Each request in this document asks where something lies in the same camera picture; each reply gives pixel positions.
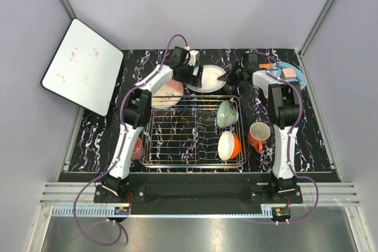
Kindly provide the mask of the white plate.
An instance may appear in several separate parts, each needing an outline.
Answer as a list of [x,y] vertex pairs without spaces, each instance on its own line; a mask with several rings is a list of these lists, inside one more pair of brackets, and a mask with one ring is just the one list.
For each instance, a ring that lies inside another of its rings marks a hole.
[[218,80],[220,76],[225,75],[226,71],[219,66],[203,65],[203,73],[201,78],[201,87],[187,85],[187,87],[199,93],[212,93],[221,89],[226,82]]

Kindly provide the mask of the pink floral plate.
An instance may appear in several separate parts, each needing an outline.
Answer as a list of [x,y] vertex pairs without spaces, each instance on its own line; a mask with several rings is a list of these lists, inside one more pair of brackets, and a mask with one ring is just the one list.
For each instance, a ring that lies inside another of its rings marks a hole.
[[153,96],[153,108],[169,108],[176,105],[184,94],[184,86],[182,83],[171,80],[164,84]]

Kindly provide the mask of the green celadon bowl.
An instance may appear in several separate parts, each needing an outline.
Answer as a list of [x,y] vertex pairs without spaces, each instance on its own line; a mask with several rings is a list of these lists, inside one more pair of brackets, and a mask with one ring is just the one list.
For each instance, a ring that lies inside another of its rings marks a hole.
[[223,101],[217,111],[216,123],[218,128],[227,128],[235,124],[239,119],[239,113],[231,101]]

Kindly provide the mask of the metal wire dish rack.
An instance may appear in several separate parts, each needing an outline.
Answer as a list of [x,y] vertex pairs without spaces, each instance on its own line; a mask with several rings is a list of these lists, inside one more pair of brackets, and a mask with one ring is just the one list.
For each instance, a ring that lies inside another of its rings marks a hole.
[[144,153],[141,164],[149,168],[238,168],[246,161],[245,146],[229,161],[222,161],[218,142],[225,131],[244,139],[243,120],[221,129],[216,123],[222,102],[230,102],[242,112],[237,96],[182,96],[170,107],[152,109],[151,118],[142,131]]

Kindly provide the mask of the orange bowl white inside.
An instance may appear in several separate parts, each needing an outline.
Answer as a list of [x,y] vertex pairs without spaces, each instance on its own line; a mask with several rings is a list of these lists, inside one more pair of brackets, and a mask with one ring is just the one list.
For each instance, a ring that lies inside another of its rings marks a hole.
[[235,159],[241,151],[240,139],[231,131],[225,131],[220,136],[217,150],[222,161]]

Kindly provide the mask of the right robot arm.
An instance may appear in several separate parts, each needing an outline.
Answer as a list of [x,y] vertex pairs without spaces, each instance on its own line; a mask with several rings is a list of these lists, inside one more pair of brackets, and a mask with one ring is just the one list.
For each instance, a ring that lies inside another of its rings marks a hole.
[[274,58],[271,66],[261,67],[259,54],[257,51],[243,54],[242,61],[236,61],[218,80],[230,86],[250,81],[268,96],[268,116],[275,134],[275,160],[268,195],[279,203],[296,188],[294,150],[303,114],[301,91],[307,81],[298,68]]

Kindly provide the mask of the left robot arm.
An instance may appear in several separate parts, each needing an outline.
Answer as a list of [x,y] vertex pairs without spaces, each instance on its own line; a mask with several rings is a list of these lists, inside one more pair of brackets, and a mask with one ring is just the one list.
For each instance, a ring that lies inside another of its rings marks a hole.
[[123,183],[129,175],[136,141],[150,121],[152,96],[171,80],[201,87],[203,70],[203,66],[179,64],[170,67],[159,64],[151,74],[128,90],[120,106],[118,142],[102,181],[102,188],[107,190],[107,196],[112,201],[122,202],[127,197],[128,189]]

